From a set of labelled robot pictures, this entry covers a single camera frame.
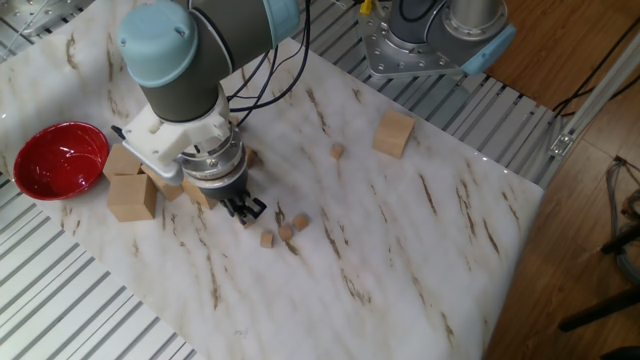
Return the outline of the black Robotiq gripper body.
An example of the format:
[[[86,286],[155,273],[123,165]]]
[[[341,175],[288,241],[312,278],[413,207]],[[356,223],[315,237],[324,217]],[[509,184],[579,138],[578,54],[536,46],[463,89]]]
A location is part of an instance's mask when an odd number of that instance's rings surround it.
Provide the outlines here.
[[[217,188],[201,188],[201,192],[214,200],[226,200],[235,197],[240,197],[242,194],[247,193],[249,172],[244,170],[235,180],[227,185],[223,185]]]

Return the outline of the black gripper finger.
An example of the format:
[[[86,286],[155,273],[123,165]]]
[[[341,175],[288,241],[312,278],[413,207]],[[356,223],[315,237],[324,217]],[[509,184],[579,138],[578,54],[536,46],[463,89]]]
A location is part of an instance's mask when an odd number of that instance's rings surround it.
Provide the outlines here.
[[[243,221],[257,221],[267,208],[264,202],[258,198],[253,198],[249,193],[243,195],[241,205],[241,219]]]
[[[229,215],[236,218],[241,225],[247,225],[252,222],[251,208],[246,205],[244,199],[238,197],[224,199],[222,205]]]

